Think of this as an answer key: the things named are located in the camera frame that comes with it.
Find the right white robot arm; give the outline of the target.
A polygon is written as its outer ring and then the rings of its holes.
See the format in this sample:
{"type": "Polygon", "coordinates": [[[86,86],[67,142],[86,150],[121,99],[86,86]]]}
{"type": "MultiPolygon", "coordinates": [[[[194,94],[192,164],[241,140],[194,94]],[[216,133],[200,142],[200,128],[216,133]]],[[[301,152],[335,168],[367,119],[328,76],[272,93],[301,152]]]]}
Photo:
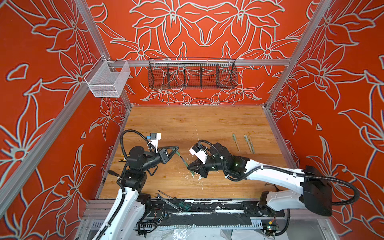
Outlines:
{"type": "Polygon", "coordinates": [[[197,160],[189,164],[188,170],[202,178],[207,178],[209,172],[221,171],[232,182],[252,180],[284,187],[283,191],[262,193],[258,206],[268,214],[288,209],[306,209],[319,216],[330,217],[334,206],[351,205],[360,198],[360,192],[353,184],[324,176],[312,166],[306,166],[305,169],[271,166],[234,156],[220,143],[212,144],[206,140],[198,141],[189,152],[197,160]],[[332,183],[351,189],[353,195],[347,200],[334,202],[332,183]]]}

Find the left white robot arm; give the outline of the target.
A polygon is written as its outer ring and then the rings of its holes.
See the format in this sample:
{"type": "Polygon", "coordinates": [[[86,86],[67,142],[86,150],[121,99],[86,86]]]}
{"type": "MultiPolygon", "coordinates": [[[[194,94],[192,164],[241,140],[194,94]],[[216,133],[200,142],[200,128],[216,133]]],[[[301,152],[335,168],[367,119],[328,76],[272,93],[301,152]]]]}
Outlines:
{"type": "Polygon", "coordinates": [[[162,206],[152,206],[151,196],[142,190],[148,176],[153,176],[160,164],[165,165],[178,152],[178,146],[159,147],[161,134],[144,136],[136,130],[124,130],[120,135],[120,145],[125,165],[120,174],[109,171],[117,177],[119,186],[117,197],[105,221],[94,236],[95,240],[127,240],[136,233],[146,237],[153,232],[167,215],[162,206]],[[144,139],[148,150],[141,146],[126,152],[124,135],[134,133],[144,139]]]}

